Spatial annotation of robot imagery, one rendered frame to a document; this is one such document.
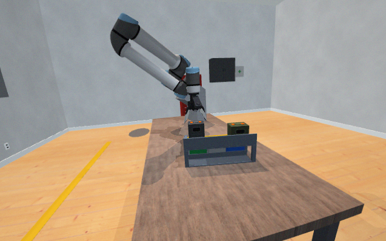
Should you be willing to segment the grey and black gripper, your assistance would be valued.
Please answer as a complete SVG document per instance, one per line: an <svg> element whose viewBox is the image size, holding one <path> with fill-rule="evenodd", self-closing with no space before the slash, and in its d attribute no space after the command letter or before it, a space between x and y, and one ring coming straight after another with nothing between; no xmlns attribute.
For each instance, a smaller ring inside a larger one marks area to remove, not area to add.
<svg viewBox="0 0 386 241"><path fill-rule="evenodd" d="M193 104L193 101L191 99L192 96L196 96L197 94L199 93L188 93L188 95L190 95L190 101L188 101L188 107L186 109L186 114L185 114L185 119L184 119L184 123L186 123L187 121L187 118L188 118L188 115L191 113L190 110L198 110L199 108L195 108L194 104ZM206 115L205 115L205 110L204 110L204 107L202 106L202 108L199 109L199 112L200 113L203 113L203 117L204 119L207 121L207 118L206 118Z"/></svg>

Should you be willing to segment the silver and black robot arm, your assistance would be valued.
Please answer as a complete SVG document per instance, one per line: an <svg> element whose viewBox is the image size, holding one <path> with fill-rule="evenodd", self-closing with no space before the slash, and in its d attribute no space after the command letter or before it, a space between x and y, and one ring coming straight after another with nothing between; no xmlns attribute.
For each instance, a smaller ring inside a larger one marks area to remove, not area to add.
<svg viewBox="0 0 386 241"><path fill-rule="evenodd" d="M164 47L153 36L138 25L138 21L121 13L111 33L110 40L114 51L152 75L162 85L174 91L174 94L185 99L188 93L200 92L199 67L189 67L190 62L181 54L174 54ZM131 47L131 39L147 51L164 61L170 69L164 71L140 52ZM187 67L187 68L186 68ZM185 70L186 69L186 70ZM186 77L181 80L186 72Z"/></svg>

